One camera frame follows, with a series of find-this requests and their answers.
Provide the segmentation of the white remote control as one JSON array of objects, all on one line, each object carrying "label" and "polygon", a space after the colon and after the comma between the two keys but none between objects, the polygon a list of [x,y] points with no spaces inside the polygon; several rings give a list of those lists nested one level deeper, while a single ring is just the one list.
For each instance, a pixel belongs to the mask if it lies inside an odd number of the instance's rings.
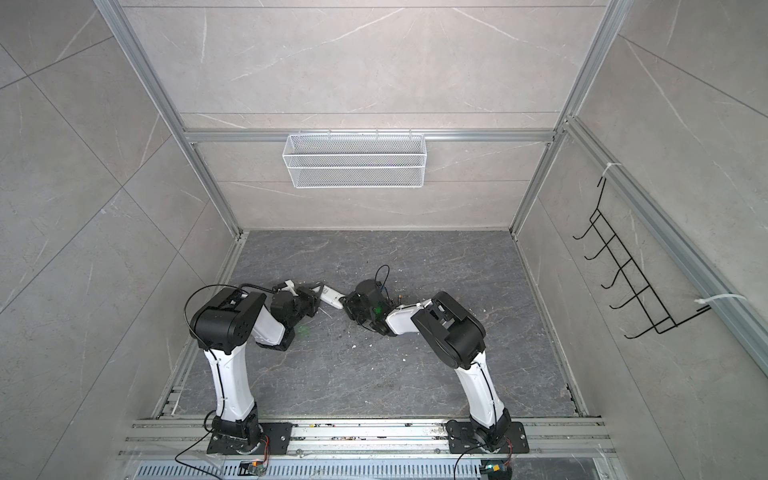
[{"label": "white remote control", "polygon": [[322,302],[330,305],[331,307],[342,310],[343,309],[343,299],[344,295],[335,289],[325,285],[322,287],[320,291],[320,299]]}]

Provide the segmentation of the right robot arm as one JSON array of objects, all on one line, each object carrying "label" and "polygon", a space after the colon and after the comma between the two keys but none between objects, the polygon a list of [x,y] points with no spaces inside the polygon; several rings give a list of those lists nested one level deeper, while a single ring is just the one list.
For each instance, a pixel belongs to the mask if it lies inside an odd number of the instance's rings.
[{"label": "right robot arm", "polygon": [[512,420],[488,369],[486,330],[470,311],[445,291],[397,305],[374,279],[359,283],[340,303],[352,321],[383,336],[420,334],[459,379],[468,401],[472,440],[488,451],[505,444]]}]

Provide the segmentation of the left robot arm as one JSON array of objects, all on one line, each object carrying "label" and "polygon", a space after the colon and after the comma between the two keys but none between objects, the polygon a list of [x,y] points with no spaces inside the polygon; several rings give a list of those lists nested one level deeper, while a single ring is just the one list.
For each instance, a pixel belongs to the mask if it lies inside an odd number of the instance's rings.
[{"label": "left robot arm", "polygon": [[253,283],[217,283],[219,291],[185,317],[191,337],[208,360],[216,392],[210,453],[250,454],[266,447],[246,366],[249,339],[265,349],[285,351],[295,327],[314,316],[324,285],[286,280],[271,288]]}]

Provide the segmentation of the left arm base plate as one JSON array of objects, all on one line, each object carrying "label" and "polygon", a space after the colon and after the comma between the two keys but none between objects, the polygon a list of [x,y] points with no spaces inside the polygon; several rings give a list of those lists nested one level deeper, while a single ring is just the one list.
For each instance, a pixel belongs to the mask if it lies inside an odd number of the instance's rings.
[{"label": "left arm base plate", "polygon": [[212,438],[206,449],[207,454],[221,455],[257,455],[268,452],[270,455],[287,453],[293,424],[244,423],[214,421],[211,427]]}]

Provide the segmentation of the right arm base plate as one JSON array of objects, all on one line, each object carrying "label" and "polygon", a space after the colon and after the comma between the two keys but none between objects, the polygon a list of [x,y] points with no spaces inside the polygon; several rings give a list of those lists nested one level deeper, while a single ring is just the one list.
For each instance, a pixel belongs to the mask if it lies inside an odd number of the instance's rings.
[{"label": "right arm base plate", "polygon": [[501,420],[487,429],[472,421],[449,420],[444,424],[451,453],[528,454],[530,446],[520,422]]}]

